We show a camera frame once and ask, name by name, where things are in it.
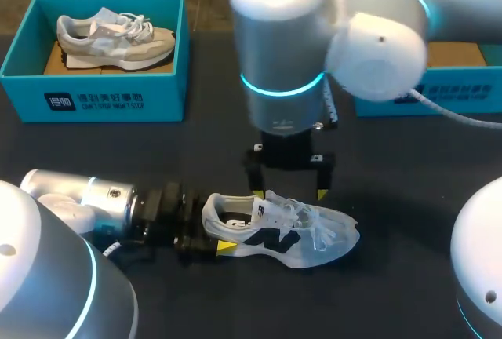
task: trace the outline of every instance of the beige sneaker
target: beige sneaker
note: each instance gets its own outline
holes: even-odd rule
[[[57,39],[67,54],[66,67],[116,66],[138,71],[162,62],[174,50],[175,34],[147,20],[106,8],[85,20],[61,16]]]

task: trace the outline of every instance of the black n logo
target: black n logo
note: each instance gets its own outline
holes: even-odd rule
[[[300,241],[300,235],[296,231],[289,231],[281,241],[279,241],[280,234],[281,231],[277,228],[262,228],[244,241],[244,243],[251,246],[263,243],[266,249],[284,254],[291,249],[291,246]]]

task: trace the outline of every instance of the cyan box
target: cyan box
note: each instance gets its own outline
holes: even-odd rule
[[[102,7],[145,15],[155,27],[175,31],[173,72],[44,76],[58,17],[86,19]],[[0,82],[23,122],[179,122],[189,42],[184,0],[32,0],[0,69]]]
[[[502,46],[479,46],[486,67],[428,68],[416,89],[429,100],[461,114],[502,112]],[[437,115],[412,97],[375,103],[355,99],[360,117]]]

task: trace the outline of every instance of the white shoelace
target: white shoelace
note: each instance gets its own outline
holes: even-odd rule
[[[291,209],[290,218],[293,221],[293,228],[301,228],[303,223],[298,220],[298,213],[302,210],[307,213],[309,217],[311,236],[314,241],[314,250],[326,251],[331,246],[336,238],[336,233],[324,227],[320,220],[320,214],[317,209],[305,203],[298,202],[295,199],[287,199],[286,206]]]
[[[141,42],[153,34],[154,27],[149,22],[150,19],[145,19],[143,15],[137,16],[132,13],[119,13],[119,16],[125,19],[123,25],[125,31],[117,33],[117,36],[126,36],[127,38],[134,38],[138,42]]]

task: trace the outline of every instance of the sneaker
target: sneaker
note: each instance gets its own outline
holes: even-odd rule
[[[272,191],[266,199],[212,194],[202,209],[208,235],[232,242],[221,255],[265,254],[290,268],[319,266],[342,257],[359,240],[356,224],[344,213]]]
[[[162,62],[176,42],[174,33],[153,27],[143,15],[117,14],[106,8],[85,20],[60,16],[57,39],[67,54],[68,68],[116,66],[127,71]]]

